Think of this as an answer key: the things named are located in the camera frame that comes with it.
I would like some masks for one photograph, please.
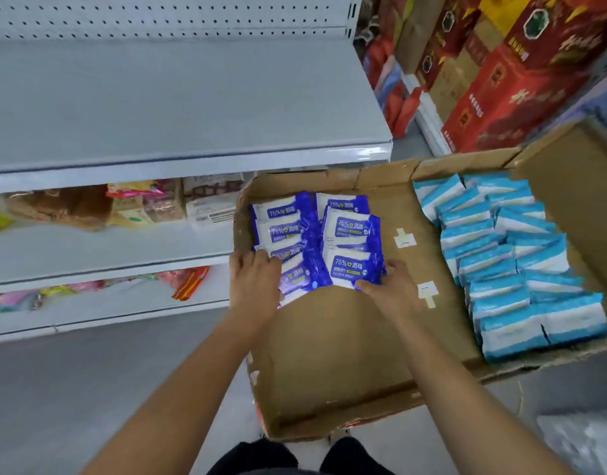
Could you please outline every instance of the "black pants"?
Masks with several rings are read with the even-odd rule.
[[[238,475],[265,468],[297,468],[299,462],[282,443],[261,439],[242,442],[224,455],[206,475]],[[337,441],[319,471],[328,475],[393,475],[369,456],[352,437]]]

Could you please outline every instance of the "white tape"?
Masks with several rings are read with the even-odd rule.
[[[394,240],[396,241],[396,246],[398,248],[406,248],[408,246],[417,245],[415,237],[412,233],[405,233],[404,229],[402,228],[396,230],[398,231],[398,236],[394,237]]]
[[[426,282],[420,283],[418,285],[418,297],[426,300],[426,305],[429,308],[435,308],[435,302],[433,301],[433,297],[435,295],[439,295],[437,287],[435,287],[434,282]]]

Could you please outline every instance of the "person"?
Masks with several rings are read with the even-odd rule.
[[[265,251],[230,257],[230,308],[84,469],[96,474],[181,475],[191,470],[238,367],[278,316],[281,262]],[[382,284],[359,280],[396,329],[405,359],[444,444],[465,475],[568,475],[573,471],[484,389],[420,323],[417,287],[400,261],[387,261]],[[286,447],[267,439],[241,443],[208,475],[294,475]],[[390,475],[354,438],[331,447],[320,473]]]

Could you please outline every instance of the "shelf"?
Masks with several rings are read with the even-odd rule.
[[[92,233],[11,229],[0,235],[0,293],[227,263],[232,251],[232,222],[204,230],[186,220]]]
[[[346,38],[0,42],[0,193],[390,156]]]
[[[409,92],[420,86],[415,75],[403,75],[402,78]],[[424,135],[429,148],[431,148],[433,156],[446,156],[452,153],[444,135],[442,135],[444,123],[442,123],[428,92],[423,92],[420,96],[420,106],[415,114],[415,122],[418,124],[422,135]]]
[[[173,300],[163,282],[148,280],[48,299],[37,311],[0,313],[0,342],[228,306],[228,280],[227,265],[212,267],[185,302]]]

